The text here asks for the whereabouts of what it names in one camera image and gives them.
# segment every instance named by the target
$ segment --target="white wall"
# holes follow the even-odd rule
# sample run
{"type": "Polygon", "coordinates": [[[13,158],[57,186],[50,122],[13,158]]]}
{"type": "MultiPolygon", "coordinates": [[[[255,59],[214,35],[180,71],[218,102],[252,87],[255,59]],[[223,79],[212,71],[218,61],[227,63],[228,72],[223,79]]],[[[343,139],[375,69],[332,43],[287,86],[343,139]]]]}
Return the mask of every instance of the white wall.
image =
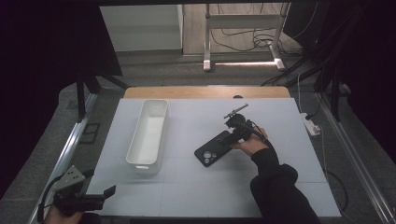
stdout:
{"type": "Polygon", "coordinates": [[[115,51],[182,49],[180,10],[176,5],[101,7],[115,51]]]}

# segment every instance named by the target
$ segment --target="sleeve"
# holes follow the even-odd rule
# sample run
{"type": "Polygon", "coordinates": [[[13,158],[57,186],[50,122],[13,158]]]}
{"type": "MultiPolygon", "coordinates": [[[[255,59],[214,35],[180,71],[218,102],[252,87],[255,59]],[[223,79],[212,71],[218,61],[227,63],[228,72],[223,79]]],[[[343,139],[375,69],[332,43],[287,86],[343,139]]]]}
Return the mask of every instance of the sleeve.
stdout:
{"type": "Polygon", "coordinates": [[[269,223],[320,223],[305,196],[294,186],[297,171],[279,165],[274,148],[262,149],[251,156],[259,174],[250,182],[253,197],[262,217],[269,223]]]}

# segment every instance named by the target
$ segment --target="black phone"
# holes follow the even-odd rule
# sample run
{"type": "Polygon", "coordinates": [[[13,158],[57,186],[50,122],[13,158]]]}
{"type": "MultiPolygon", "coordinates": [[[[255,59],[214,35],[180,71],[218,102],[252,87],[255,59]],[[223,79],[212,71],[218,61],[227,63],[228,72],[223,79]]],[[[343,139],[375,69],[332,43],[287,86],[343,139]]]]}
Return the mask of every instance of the black phone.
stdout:
{"type": "Polygon", "coordinates": [[[195,150],[194,154],[203,166],[210,166],[232,149],[230,146],[222,146],[219,143],[220,139],[229,134],[228,131],[224,131],[195,150]]]}

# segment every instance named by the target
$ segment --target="aluminum rail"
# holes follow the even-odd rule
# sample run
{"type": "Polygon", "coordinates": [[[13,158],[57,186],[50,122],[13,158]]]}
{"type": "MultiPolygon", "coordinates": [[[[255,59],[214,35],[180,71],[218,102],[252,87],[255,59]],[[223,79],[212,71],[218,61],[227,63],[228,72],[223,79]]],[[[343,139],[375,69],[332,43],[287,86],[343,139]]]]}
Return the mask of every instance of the aluminum rail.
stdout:
{"type": "Polygon", "coordinates": [[[321,100],[323,101],[322,109],[324,110],[329,122],[331,123],[339,141],[341,142],[344,151],[348,156],[353,169],[355,170],[356,175],[361,181],[363,188],[366,190],[367,195],[369,196],[376,212],[378,213],[379,217],[382,220],[382,223],[396,224],[394,208],[391,209],[389,207],[389,204],[387,200],[384,198],[383,194],[381,193],[380,188],[375,183],[368,169],[361,160],[361,156],[359,155],[357,149],[353,146],[351,140],[347,136],[343,124],[335,120],[331,110],[329,109],[330,108],[329,101],[326,99],[326,97],[322,97],[321,100]]]}
{"type": "MultiPolygon", "coordinates": [[[[68,165],[73,157],[74,151],[77,147],[78,140],[81,137],[82,133],[84,132],[85,126],[87,125],[87,122],[91,115],[92,108],[96,101],[96,98],[97,98],[97,94],[90,94],[88,96],[87,102],[85,104],[86,114],[80,123],[75,124],[72,132],[70,133],[69,138],[67,139],[66,144],[64,145],[64,149],[62,150],[62,153],[59,156],[59,159],[56,162],[55,167],[53,168],[52,174],[49,177],[46,187],[53,178],[63,174],[67,170],[67,167],[68,167],[68,165]]],[[[37,204],[35,205],[35,209],[33,210],[33,213],[30,216],[28,223],[37,223],[37,208],[41,202],[43,194],[44,194],[44,189],[43,189],[43,192],[41,193],[40,198],[37,201],[37,204]]],[[[45,201],[46,204],[49,204],[52,201],[52,197],[53,197],[53,192],[50,191],[49,194],[47,195],[47,199],[45,201]]]]}

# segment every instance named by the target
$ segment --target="plastic bin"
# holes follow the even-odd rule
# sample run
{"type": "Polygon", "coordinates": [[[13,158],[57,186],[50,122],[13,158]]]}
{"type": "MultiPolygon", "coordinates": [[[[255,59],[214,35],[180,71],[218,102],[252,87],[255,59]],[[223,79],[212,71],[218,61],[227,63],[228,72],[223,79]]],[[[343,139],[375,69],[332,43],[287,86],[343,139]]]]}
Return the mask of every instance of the plastic bin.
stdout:
{"type": "Polygon", "coordinates": [[[146,100],[143,103],[126,156],[138,173],[155,175],[160,171],[167,121],[167,101],[146,100]]]}

